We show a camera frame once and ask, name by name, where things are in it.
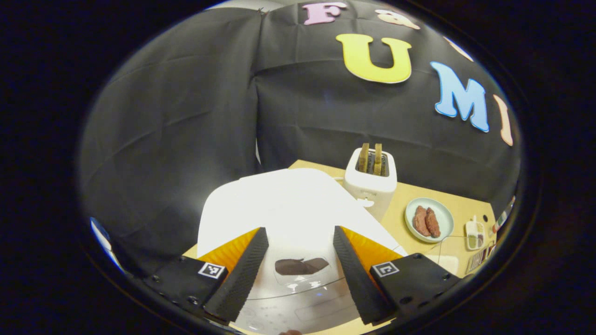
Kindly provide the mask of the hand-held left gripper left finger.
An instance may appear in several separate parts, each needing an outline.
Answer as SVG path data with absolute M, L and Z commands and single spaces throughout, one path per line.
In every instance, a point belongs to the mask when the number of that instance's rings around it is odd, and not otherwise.
M 197 259 L 179 256 L 143 283 L 194 316 L 219 324 L 235 322 L 268 246 L 266 229 L 256 228 Z

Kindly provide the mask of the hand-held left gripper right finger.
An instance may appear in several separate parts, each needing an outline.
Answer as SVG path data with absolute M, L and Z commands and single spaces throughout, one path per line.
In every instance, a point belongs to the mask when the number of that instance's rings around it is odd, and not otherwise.
M 421 253 L 401 256 L 343 226 L 333 246 L 364 324 L 416 317 L 461 280 Z

